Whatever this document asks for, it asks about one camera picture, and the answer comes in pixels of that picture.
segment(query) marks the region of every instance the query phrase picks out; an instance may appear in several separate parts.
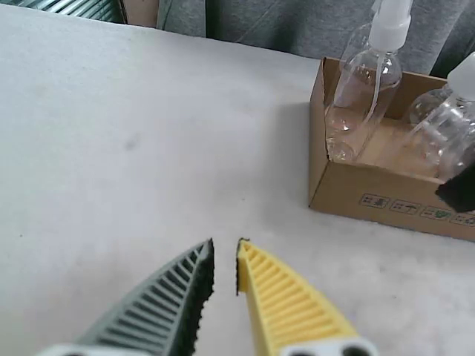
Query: black rubber edge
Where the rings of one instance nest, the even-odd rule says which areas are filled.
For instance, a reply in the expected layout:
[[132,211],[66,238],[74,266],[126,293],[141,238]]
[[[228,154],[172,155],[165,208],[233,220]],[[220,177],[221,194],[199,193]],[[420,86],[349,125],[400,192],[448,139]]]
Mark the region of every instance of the black rubber edge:
[[238,260],[238,255],[239,255],[239,248],[240,248],[240,243],[242,241],[251,241],[250,239],[246,239],[244,237],[241,237],[238,242],[237,242],[237,247],[236,247],[236,295],[239,295],[239,260]]

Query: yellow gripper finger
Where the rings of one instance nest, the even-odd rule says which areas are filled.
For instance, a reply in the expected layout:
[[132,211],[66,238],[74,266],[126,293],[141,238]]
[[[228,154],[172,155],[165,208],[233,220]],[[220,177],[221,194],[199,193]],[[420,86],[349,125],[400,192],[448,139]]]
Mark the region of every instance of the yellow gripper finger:
[[237,290],[247,296],[258,356],[278,356],[282,348],[295,344],[358,339],[322,293],[285,263],[242,239],[237,247]]

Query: spray bottle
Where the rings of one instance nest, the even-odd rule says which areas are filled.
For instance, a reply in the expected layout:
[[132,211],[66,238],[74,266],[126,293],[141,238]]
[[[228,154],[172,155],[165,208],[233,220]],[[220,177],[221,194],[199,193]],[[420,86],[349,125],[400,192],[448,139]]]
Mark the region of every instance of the spray bottle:
[[412,0],[382,0],[371,24],[368,48],[349,58],[326,112],[332,159],[357,160],[401,82],[396,55],[406,40]]
[[[378,12],[380,5],[381,0],[374,1],[373,6],[371,7],[372,18],[374,18],[374,14]],[[368,39],[370,38],[371,23],[372,21],[367,22],[366,24],[357,27],[351,33],[347,46],[340,57],[340,70],[343,70],[344,64],[349,58],[353,58],[356,54],[369,48],[370,45],[368,43]]]

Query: gray fabric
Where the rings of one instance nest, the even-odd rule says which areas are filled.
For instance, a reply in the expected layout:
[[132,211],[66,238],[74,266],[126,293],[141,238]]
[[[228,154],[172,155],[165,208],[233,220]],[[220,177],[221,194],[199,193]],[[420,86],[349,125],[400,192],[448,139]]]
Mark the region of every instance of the gray fabric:
[[[399,51],[404,70],[429,73],[439,57],[439,71],[435,68],[433,74],[443,75],[465,58],[474,46],[474,2],[414,0],[407,42]],[[162,0],[157,26],[300,56],[339,57],[351,31],[370,20],[372,4],[373,0]]]

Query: black object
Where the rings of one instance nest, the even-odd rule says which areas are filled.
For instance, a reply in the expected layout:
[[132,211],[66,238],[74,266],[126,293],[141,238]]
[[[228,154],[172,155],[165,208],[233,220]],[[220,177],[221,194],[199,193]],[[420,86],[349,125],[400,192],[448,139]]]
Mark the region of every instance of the black object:
[[441,184],[436,194],[457,213],[475,210],[475,162],[459,175]]

